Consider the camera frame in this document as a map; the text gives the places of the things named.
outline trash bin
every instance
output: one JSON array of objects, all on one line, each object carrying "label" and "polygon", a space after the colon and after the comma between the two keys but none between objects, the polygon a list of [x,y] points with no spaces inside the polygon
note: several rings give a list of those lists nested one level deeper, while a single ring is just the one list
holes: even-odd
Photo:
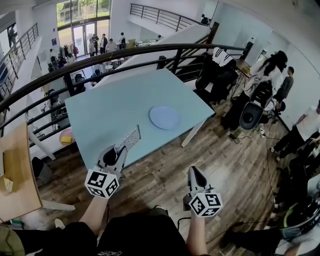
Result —
[{"label": "trash bin", "polygon": [[37,179],[36,184],[43,185],[50,181],[52,170],[38,157],[34,157],[31,161],[34,177]]}]

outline black railing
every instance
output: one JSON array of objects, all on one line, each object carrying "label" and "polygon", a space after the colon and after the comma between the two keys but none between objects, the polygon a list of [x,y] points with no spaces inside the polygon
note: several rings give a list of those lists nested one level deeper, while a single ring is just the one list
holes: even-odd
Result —
[{"label": "black railing", "polygon": [[183,30],[194,24],[205,26],[204,24],[192,18],[159,8],[154,8],[147,5],[131,3],[130,14],[138,16],[141,19],[147,19],[162,24],[175,31]]},{"label": "black railing", "polygon": [[26,55],[38,36],[38,24],[36,23],[20,37],[0,60],[0,94],[2,99],[11,94],[15,80],[19,79],[18,72],[21,64],[26,59]]},{"label": "black railing", "polygon": [[[64,77],[64,82],[66,87],[62,88],[60,90],[57,90],[53,93],[51,93],[48,96],[45,96],[44,98],[34,102],[33,104],[27,106],[26,108],[22,109],[20,112],[17,114],[13,115],[11,118],[6,120],[3,124],[0,125],[0,129],[3,129],[10,124],[12,121],[17,119],[18,117],[22,116],[23,114],[27,113],[30,111],[32,108],[49,101],[53,99],[54,97],[57,97],[58,95],[69,92],[70,96],[72,97],[73,95],[76,94],[77,88],[83,87],[85,83],[92,82],[96,79],[102,79],[106,76],[110,76],[112,74],[117,74],[123,71],[127,70],[132,70],[140,67],[145,67],[149,65],[155,65],[158,64],[158,68],[163,68],[166,64],[173,62],[172,67],[169,68],[173,74],[176,74],[176,70],[178,69],[183,69],[185,67],[191,67],[191,66],[199,66],[197,67],[196,71],[199,71],[198,69],[202,69],[203,66],[203,61],[201,63],[191,63],[189,65],[183,65],[179,66],[179,63],[181,60],[187,60],[187,59],[196,59],[196,58],[202,58],[203,55],[191,55],[191,56],[182,56],[182,52],[184,50],[197,50],[197,49],[213,49],[215,47],[219,47],[221,49],[225,50],[238,50],[238,51],[244,51],[246,50],[245,48],[238,48],[238,47],[233,47],[233,46],[225,46],[225,45],[214,45],[214,44],[197,44],[197,43],[185,43],[185,44],[157,44],[157,45],[152,45],[152,46],[144,46],[144,47],[135,47],[135,48],[127,48],[123,50],[118,50],[114,52],[108,52],[105,54],[97,55],[94,57],[90,57],[84,60],[77,61],[73,64],[64,66],[62,68],[59,68],[55,71],[52,71],[48,74],[45,74],[41,77],[39,77],[36,80],[31,81],[30,83],[26,84],[24,87],[18,89],[17,91],[13,92],[9,97],[5,98],[2,102],[0,102],[0,112],[5,111],[7,108],[9,108],[12,104],[20,100],[22,97],[28,95],[29,93],[33,92],[34,90],[43,87],[51,82],[53,82],[56,79]],[[73,83],[71,80],[70,74],[79,70],[82,70],[84,68],[109,62],[111,60],[116,60],[120,58],[126,58],[129,56],[135,56],[135,55],[141,55],[141,54],[148,54],[148,53],[154,53],[154,52],[164,52],[164,51],[172,51],[176,50],[176,55],[172,58],[165,58],[161,56],[159,59],[153,60],[153,61],[148,61],[140,64],[135,64],[135,65],[130,65],[126,67],[121,67],[117,68],[115,70],[99,74],[94,77],[90,77],[88,79],[82,80],[80,82],[75,82]],[[64,103],[57,104],[52,106],[49,110],[41,113],[40,115],[30,119],[28,121],[28,125],[31,125],[35,121],[38,121],[42,119],[43,117],[47,115],[52,115],[53,113],[56,113],[60,111],[59,115],[55,115],[55,118],[53,121],[43,125],[42,127],[36,128],[33,133],[37,134],[40,131],[43,131],[44,129],[48,128],[51,125],[54,125],[58,123],[61,120],[64,120],[68,117],[68,113],[66,111],[66,107]],[[62,127],[50,132],[49,134],[46,134],[42,137],[39,137],[40,141],[43,141],[52,135],[68,128],[70,124],[63,124]]]}]

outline white sneaker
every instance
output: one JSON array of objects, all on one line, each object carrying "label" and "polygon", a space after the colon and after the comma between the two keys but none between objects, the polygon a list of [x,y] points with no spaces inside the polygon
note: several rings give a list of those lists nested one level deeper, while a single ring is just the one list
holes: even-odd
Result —
[{"label": "white sneaker", "polygon": [[54,224],[55,224],[56,228],[60,228],[62,230],[66,227],[65,224],[63,223],[63,221],[61,219],[59,219],[59,218],[56,218],[54,220]]}]

